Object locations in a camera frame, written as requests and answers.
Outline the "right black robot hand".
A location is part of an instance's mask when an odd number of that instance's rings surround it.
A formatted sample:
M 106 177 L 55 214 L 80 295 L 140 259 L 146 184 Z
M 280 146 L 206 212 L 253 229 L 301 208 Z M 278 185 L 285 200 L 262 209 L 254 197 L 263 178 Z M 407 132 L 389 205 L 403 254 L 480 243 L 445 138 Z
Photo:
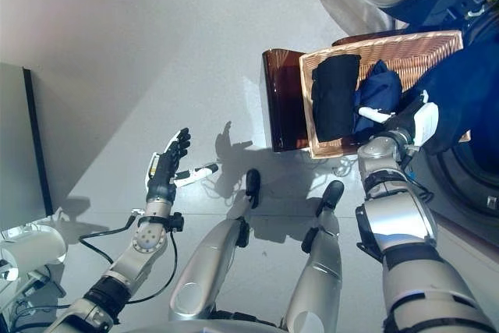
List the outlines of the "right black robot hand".
M 379 108 L 367 106 L 358 107 L 356 112 L 361 118 L 375 123 L 369 139 L 389 137 L 393 133 L 402 138 L 403 144 L 414 147 L 423 146 L 436 133 L 439 123 L 439 108 L 430 101 L 426 90 L 420 91 L 399 113 L 384 113 Z

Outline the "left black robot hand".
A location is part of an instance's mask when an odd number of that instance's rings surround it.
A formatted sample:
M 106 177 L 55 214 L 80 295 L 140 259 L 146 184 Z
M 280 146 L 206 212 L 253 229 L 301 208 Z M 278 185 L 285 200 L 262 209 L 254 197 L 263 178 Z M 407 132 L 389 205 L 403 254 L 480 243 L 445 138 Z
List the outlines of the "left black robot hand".
M 214 174 L 216 163 L 179 171 L 179 164 L 188 153 L 191 135 L 188 128 L 180 129 L 167 143 L 162 153 L 153 153 L 145 177 L 146 202 L 175 201 L 176 190 Z

